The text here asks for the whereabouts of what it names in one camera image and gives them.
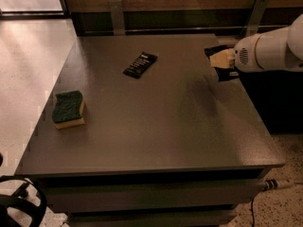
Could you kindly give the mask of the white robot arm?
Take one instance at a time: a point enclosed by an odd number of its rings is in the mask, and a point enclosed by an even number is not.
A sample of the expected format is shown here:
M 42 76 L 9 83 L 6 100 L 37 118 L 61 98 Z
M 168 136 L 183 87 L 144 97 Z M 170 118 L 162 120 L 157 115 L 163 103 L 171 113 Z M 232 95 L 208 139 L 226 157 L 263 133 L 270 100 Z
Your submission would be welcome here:
M 241 39 L 209 57 L 215 68 L 242 72 L 303 71 L 303 14 L 290 26 Z

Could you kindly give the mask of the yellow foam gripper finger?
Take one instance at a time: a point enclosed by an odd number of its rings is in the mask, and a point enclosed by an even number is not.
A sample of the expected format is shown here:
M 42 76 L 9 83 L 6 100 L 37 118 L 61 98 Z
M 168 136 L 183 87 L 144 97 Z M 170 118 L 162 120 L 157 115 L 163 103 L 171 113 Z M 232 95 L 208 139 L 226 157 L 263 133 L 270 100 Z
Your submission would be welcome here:
M 209 57 L 212 67 L 228 69 L 235 65 L 235 54 L 232 48 L 222 50 Z

